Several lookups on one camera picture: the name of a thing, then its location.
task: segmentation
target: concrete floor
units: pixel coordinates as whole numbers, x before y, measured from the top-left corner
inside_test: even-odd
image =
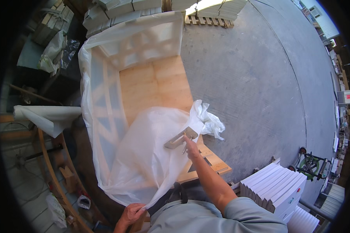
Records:
[[[314,27],[290,0],[250,0],[235,27],[185,25],[181,56],[193,99],[210,104],[226,130],[205,144],[238,182],[255,167],[294,163],[305,146],[331,158],[336,123],[330,58]],[[307,181],[314,203],[323,181]]]

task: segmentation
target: gray t-shirt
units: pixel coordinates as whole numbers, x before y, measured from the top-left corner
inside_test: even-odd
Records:
[[[174,201],[155,212],[148,233],[288,232],[283,221],[250,198],[231,200],[224,216],[208,202],[188,200],[188,203],[181,204],[181,201]]]

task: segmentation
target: black strap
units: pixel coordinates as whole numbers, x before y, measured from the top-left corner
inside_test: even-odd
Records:
[[[165,201],[165,203],[167,204],[169,202],[175,201],[175,200],[171,200],[172,196],[174,193],[179,193],[179,192],[180,192],[181,203],[182,204],[187,203],[188,202],[187,192],[185,191],[184,187],[181,184],[179,184],[178,182],[174,183],[174,190],[171,193],[169,199]]]

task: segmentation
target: sleeve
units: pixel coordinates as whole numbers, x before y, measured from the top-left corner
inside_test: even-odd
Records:
[[[240,222],[248,231],[288,232],[287,225],[283,221],[247,197],[231,200],[224,209],[224,216]]]

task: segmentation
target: roll of paper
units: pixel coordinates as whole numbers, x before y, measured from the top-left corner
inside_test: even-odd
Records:
[[[38,128],[56,138],[82,113],[80,107],[70,106],[14,106],[14,120],[30,120]]]

